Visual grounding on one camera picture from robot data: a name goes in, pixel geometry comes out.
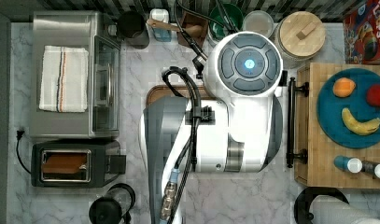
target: toaster oven door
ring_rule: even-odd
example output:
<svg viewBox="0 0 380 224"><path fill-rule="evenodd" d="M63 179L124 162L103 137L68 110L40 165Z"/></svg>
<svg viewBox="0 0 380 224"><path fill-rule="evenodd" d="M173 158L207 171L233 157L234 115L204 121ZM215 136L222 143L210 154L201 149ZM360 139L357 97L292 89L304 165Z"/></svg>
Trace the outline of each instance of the toaster oven door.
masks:
<svg viewBox="0 0 380 224"><path fill-rule="evenodd" d="M120 50L103 38L94 39L92 130L119 129Z"/></svg>

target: black mug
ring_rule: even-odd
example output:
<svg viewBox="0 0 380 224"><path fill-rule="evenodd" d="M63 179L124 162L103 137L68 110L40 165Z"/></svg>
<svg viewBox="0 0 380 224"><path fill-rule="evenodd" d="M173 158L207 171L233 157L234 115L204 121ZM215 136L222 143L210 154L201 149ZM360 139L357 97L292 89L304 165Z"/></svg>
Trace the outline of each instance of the black mug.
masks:
<svg viewBox="0 0 380 224"><path fill-rule="evenodd" d="M144 18L135 11L124 12L117 22L117 36L126 39L136 49L145 49L149 44L148 30Z"/></svg>

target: yellow banana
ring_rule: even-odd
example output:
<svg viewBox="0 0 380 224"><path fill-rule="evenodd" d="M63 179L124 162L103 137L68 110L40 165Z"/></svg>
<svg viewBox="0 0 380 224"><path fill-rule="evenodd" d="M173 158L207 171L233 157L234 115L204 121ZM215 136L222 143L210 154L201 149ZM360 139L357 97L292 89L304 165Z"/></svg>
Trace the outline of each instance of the yellow banana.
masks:
<svg viewBox="0 0 380 224"><path fill-rule="evenodd" d="M358 122L348 108L342 110L342 120L347 129L358 134L368 135L379 129L380 118L371 119L366 122Z"/></svg>

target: power cord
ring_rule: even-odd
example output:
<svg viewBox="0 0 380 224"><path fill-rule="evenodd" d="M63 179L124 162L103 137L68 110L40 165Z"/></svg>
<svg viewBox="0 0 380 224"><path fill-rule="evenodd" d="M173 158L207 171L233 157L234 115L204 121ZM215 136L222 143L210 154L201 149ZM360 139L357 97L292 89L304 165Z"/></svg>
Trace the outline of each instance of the power cord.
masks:
<svg viewBox="0 0 380 224"><path fill-rule="evenodd" d="M181 35L183 36L183 38L187 41L187 43L189 44L190 48L196 53L197 57L196 58L202 58L202 59L198 59L200 61L202 61L203 63L207 60L207 56L204 54L204 51L202 50L202 48L198 45L198 43L196 43L196 41L192 38L192 36L190 36L184 29L183 27L181 27L180 25L180 22L178 21L178 18L177 18L177 13L176 13L176 8L177 8L177 4L178 4L178 0L175 0L175 5L174 5L174 8L173 8L173 14L174 14L174 18L176 20L176 23L177 23L177 27L178 29L180 30L180 33Z"/></svg>
<svg viewBox="0 0 380 224"><path fill-rule="evenodd" d="M183 176L180 181L180 185L178 188L178 192L176 194L176 197L174 199L174 202L172 204L172 210L170 217L167 221L168 224L172 224L175 214L178 208L178 205L181 200L181 196L184 190L184 187L186 185L187 177L190 172L190 167L195 168L196 165L196 139L197 139L197 130L198 126L201 122L201 94L199 93L198 87L196 86L195 82L190 78L190 76L187 73L187 68L180 69L178 67L171 66L169 69L162 73L162 80L169 86L169 88L172 90L172 92L175 92L176 90L170 85L168 77L172 74L179 75L181 79L183 79L184 83L186 84L186 87L188 89L188 92L190 94L190 101L191 101L191 112L192 112L192 118L191 118L191 132L190 137L186 143L186 145L183 147L182 151L180 152L180 155L178 156L176 163L175 163L175 169L178 169L181 161L183 160L185 154L188 154L186 166L184 169Z"/></svg>
<svg viewBox="0 0 380 224"><path fill-rule="evenodd" d="M221 2L221 0L217 0L216 3L217 3L217 7L218 7L219 16L224 21L224 27L227 28L227 30L230 34L238 33L239 32L238 28L233 24L230 16L228 15L227 10L225 9L225 6Z"/></svg>
<svg viewBox="0 0 380 224"><path fill-rule="evenodd" d="M21 167L27 172L29 173L29 175L31 174L30 170L26 168L26 166L24 166L23 162L21 161L21 156L19 155L19 142L21 141L21 138L23 137L23 134L24 134L24 131L23 130L17 130L17 148L16 148L16 152L17 152L17 157L18 157L18 161L19 163L21 164Z"/></svg>
<svg viewBox="0 0 380 224"><path fill-rule="evenodd" d="M197 16L197 17L203 18L203 19L205 19L205 20L207 20L207 21L212 21L213 23L215 23L215 24L217 24L217 25L219 25L219 26L221 26L221 27L225 27L223 23L221 23L221 22L219 22L219 21L216 21L216 20L213 19L213 18L210 18L210 17L208 17L208 16L204 16L204 15L202 15L201 13L198 13L198 12L192 11L191 9L189 9L189 8L187 8L187 7L184 7L183 4L180 3L180 1L178 1L178 0L177 0L177 4L178 4L183 10L188 11L189 14L192 14L192 15L195 15L195 16Z"/></svg>

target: toaster slot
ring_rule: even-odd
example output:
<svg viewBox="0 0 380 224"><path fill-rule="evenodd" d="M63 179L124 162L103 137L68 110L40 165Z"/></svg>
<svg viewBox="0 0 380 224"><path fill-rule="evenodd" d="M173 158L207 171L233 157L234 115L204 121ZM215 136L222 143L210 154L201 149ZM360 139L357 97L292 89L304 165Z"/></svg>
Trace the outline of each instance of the toaster slot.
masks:
<svg viewBox="0 0 380 224"><path fill-rule="evenodd" d="M90 182L90 150L44 150L41 180L45 182Z"/></svg>

